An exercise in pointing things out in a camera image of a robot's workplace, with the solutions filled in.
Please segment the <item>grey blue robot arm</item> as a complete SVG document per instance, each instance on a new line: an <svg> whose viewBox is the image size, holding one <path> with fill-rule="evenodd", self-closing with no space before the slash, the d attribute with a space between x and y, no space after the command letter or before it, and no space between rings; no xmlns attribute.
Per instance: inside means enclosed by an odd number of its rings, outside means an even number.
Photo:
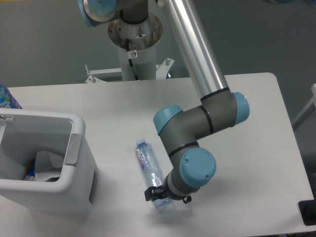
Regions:
<svg viewBox="0 0 316 237"><path fill-rule="evenodd" d="M160 19L149 11L146 0L80 0L86 25L108 25L108 36L117 48L124 81L157 79L155 52L162 37ZM160 109L153 123L172 169L161 184L149 185L146 201L170 198L188 203L192 194L214 176L216 161L199 141L246 121L247 99L231 91L205 37L190 0L157 0L169 22L191 82L188 97L179 96Z"/></svg>

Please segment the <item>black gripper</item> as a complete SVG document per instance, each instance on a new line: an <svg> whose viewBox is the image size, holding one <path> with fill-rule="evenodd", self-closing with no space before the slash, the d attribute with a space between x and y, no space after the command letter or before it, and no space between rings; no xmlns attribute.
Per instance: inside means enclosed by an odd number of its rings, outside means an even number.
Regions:
<svg viewBox="0 0 316 237"><path fill-rule="evenodd" d="M188 194L185 197L180 197L175 194L168 194L162 186L159 187L148 187L144 191L146 201L155 201L158 199L170 198L172 200L181 200L183 203L190 203L192 201L192 196Z"/></svg>

